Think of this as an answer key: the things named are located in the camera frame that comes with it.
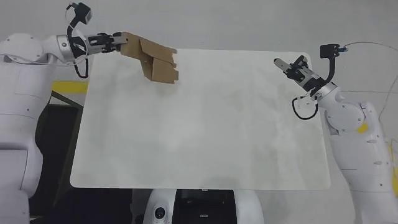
brown cardboard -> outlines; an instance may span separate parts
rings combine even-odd
[[[164,47],[155,42],[123,32],[128,42],[122,44],[120,53],[122,55],[140,60],[144,76],[153,82],[174,83],[178,80],[177,66],[173,60],[175,49]]]

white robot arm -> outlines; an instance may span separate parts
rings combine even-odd
[[[353,198],[356,223],[398,223],[398,199],[392,184],[393,166],[383,131],[373,105],[346,100],[334,75],[338,45],[323,45],[321,58],[330,59],[329,77],[324,80],[311,71],[304,56],[287,64],[274,63],[325,109],[325,122],[333,156],[344,175]]]
[[[72,37],[73,28],[91,17],[86,5],[72,4],[76,17],[68,35],[41,42],[14,34],[0,42],[0,223],[28,223],[28,197],[36,191],[42,155],[35,143],[38,118],[49,102],[57,60],[74,65],[82,55],[120,50],[127,39],[119,33]]]

yellow marking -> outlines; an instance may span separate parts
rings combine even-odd
[[[394,167],[394,164],[397,162],[397,158],[395,154],[392,153],[391,144],[387,143],[388,150],[390,152],[390,156],[392,157],[392,189],[394,190],[394,195],[398,198],[398,167]]]
[[[52,82],[52,90],[57,93],[87,93],[88,82]]]
[[[367,124],[366,122],[364,122],[364,123],[362,124],[362,126],[359,127],[356,131],[357,131],[358,133],[365,133],[368,129],[369,129],[368,124]]]

black cable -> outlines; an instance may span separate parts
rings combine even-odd
[[[329,83],[331,79],[335,76],[335,69],[336,69],[336,60],[335,58],[329,58],[329,75],[326,78],[324,85]]]
[[[77,64],[75,64],[74,67],[75,67],[75,71],[76,71],[77,75],[79,76],[79,78],[82,78],[82,79],[88,78],[88,59],[87,58],[86,58],[86,74],[85,75],[80,74]]]
[[[294,112],[294,114],[296,114],[296,116],[299,118],[299,119],[301,119],[301,120],[309,120],[309,119],[312,119],[313,117],[315,117],[315,115],[317,115],[317,113],[318,113],[318,103],[315,105],[315,112],[310,116],[310,117],[307,117],[307,118],[303,118],[303,117],[301,117],[297,112],[296,112],[296,108],[295,108],[295,106],[294,106],[294,102],[296,101],[296,100],[298,100],[299,98],[294,98],[293,100],[292,100],[292,108],[293,108],[293,112]]]

white tabletop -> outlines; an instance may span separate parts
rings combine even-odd
[[[273,59],[302,53],[178,50],[180,80],[150,82],[139,61],[95,57],[70,182],[74,187],[327,189],[319,114]]]

